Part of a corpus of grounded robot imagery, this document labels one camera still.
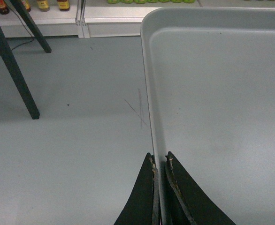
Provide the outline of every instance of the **glass bottle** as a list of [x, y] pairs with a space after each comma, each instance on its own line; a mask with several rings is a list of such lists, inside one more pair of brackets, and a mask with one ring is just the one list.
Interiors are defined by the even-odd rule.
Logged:
[[50, 10], [48, 0], [37, 0], [38, 8], [42, 12], [47, 12]]
[[58, 7], [60, 11], [69, 11], [70, 10], [70, 2], [69, 0], [57, 0]]
[[7, 7], [6, 3], [3, 0], [0, 0], [0, 13], [2, 15], [9, 13], [9, 8]]
[[21, 0], [21, 2], [22, 2], [23, 5], [25, 6], [26, 10], [27, 10], [28, 12], [30, 12], [30, 11], [31, 11], [31, 7], [30, 7], [30, 5], [29, 5], [28, 0]]

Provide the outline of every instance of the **gray plastic tray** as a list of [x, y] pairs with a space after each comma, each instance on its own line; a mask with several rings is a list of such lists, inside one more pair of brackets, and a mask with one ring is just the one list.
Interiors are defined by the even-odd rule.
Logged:
[[237, 225], [275, 225], [275, 10], [162, 8], [141, 36], [160, 193], [171, 151]]

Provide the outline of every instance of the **white shelf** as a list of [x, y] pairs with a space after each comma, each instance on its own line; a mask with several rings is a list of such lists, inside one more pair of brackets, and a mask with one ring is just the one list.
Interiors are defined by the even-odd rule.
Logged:
[[[78, 1], [70, 1], [70, 10], [62, 12], [58, 8], [56, 0], [48, 0], [50, 10], [41, 12], [36, 0], [29, 0], [31, 11], [29, 14], [45, 36], [78, 35], [76, 18], [78, 14]], [[0, 26], [6, 37], [28, 37], [29, 34], [23, 28], [21, 22], [13, 12], [7, 15], [0, 14]]]
[[203, 7], [275, 9], [275, 0], [200, 0]]
[[107, 0], [86, 0], [83, 21], [90, 37], [137, 36], [140, 24], [150, 12], [161, 7], [200, 7], [199, 3], [108, 4]]
[[161, 7], [230, 7], [275, 9], [268, 0], [199, 0], [186, 3], [108, 4], [107, 0], [85, 0], [83, 30], [85, 37], [140, 35], [140, 24], [151, 11]]
[[[85, 0], [81, 14], [81, 0], [70, 0], [71, 9], [61, 12], [56, 0], [48, 0], [50, 10], [41, 12], [36, 0], [29, 0], [30, 15], [44, 36], [78, 35], [80, 38], [137, 36], [140, 24], [151, 11], [161, 7], [230, 7], [275, 9], [275, 1], [268, 0], [199, 0], [194, 3], [108, 4], [107, 0]], [[6, 37], [28, 37], [15, 14], [0, 14], [0, 25]]]

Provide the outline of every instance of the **table leg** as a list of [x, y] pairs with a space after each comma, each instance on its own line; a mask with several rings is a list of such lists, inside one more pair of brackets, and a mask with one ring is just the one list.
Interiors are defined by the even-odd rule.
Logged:
[[39, 118], [38, 108], [32, 98], [29, 88], [24, 80], [21, 70], [12, 54], [4, 33], [0, 27], [0, 55], [17, 87], [31, 117], [33, 119]]
[[22, 19], [25, 21], [25, 23], [27, 24], [27, 26], [29, 27], [29, 29], [31, 30], [31, 32], [33, 33], [33, 35], [35, 36], [37, 41], [43, 47], [45, 52], [50, 53], [52, 51], [51, 47], [47, 43], [46, 39], [44, 38], [44, 36], [40, 32], [40, 30], [38, 29], [37, 25], [31, 18], [30, 14], [27, 12], [27, 10], [25, 9], [25, 7], [21, 3], [21, 1], [20, 0], [10, 0], [10, 2], [15, 7], [15, 9], [19, 13], [19, 15], [22, 17]]

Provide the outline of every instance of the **black cable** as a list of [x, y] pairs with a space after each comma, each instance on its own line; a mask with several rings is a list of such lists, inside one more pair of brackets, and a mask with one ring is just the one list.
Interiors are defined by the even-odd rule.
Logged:
[[21, 18], [19, 17], [19, 15], [18, 15], [17, 13], [15, 13], [15, 11], [12, 10], [12, 9], [9, 7], [9, 5], [7, 5], [7, 7], [9, 8], [10, 11], [12, 11], [12, 12], [17, 16], [17, 18], [19, 19], [19, 21], [21, 22], [21, 24], [23, 25], [23, 27], [25, 28], [25, 30], [26, 30], [26, 31], [28, 32], [28, 34], [31, 36], [31, 40], [30, 40], [30, 41], [26, 41], [26, 42], [24, 42], [24, 43], [21, 43], [21, 44], [19, 44], [19, 45], [13, 47], [13, 48], [11, 49], [11, 50], [15, 50], [16, 48], [18, 48], [18, 47], [20, 47], [20, 46], [22, 46], [22, 45], [25, 45], [25, 44], [28, 44], [28, 43], [30, 43], [30, 42], [33, 42], [33, 41], [34, 41], [34, 37], [33, 37], [32, 34], [28, 31], [28, 29], [27, 29], [26, 26], [24, 25], [24, 23], [23, 23], [23, 21], [21, 20]]

